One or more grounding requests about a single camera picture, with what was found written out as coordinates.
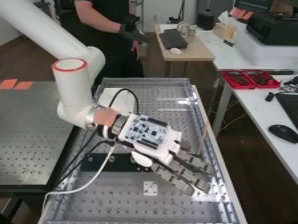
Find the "cardboard box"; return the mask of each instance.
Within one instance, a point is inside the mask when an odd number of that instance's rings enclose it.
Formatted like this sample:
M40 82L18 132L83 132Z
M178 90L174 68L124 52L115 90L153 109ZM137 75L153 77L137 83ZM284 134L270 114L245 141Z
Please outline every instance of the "cardboard box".
M222 39L230 40L234 39L236 27L232 25L225 25L224 23L217 23L213 32Z

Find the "perforated metal surface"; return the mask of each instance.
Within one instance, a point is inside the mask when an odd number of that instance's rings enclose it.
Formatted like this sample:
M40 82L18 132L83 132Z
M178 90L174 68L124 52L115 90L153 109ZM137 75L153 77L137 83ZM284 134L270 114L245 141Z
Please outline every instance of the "perforated metal surface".
M140 112L164 120L180 130L196 152L205 124L186 79L105 80L97 96L107 87L132 89L139 96ZM80 133L73 155L88 135ZM238 223L209 138L202 150L202 157L217 170L209 195L192 200L155 173L103 173L83 192L53 197L45 223ZM97 152L108 151L107 146L97 149ZM116 153L128 152L123 147L116 150ZM77 170L60 189L80 187L93 175ZM144 196L145 181L157 183L157 196Z
M55 82L0 90L0 185L47 184L72 131L57 103Z

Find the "black glove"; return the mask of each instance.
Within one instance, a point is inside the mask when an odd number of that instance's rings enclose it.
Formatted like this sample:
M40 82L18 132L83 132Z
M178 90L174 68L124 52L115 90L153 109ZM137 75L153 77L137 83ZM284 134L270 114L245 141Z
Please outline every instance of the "black glove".
M120 27L120 35L131 40L137 40L139 42L148 42L147 36L140 32L137 28L132 29L129 24L123 24Z
M131 40L137 40L139 42L148 42L148 38L137 29L137 22L140 17L135 15L127 16L124 19L124 24L120 27L120 35Z

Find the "screw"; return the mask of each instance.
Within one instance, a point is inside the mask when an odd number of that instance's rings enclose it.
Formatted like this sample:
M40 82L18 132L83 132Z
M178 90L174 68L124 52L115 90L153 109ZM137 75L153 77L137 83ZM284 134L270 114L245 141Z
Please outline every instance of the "screw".
M111 156L111 157L109 157L109 162L113 163L115 160L116 160L115 156Z

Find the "computer mouse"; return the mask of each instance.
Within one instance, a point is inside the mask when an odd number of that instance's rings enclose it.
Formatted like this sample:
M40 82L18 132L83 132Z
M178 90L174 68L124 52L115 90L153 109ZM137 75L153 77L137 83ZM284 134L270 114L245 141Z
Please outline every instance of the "computer mouse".
M293 144L298 143L298 134L297 132L285 125L273 125L269 127L269 131L281 139L292 142Z
M178 48L172 48L170 49L170 54L180 55L180 54L182 54L182 51Z

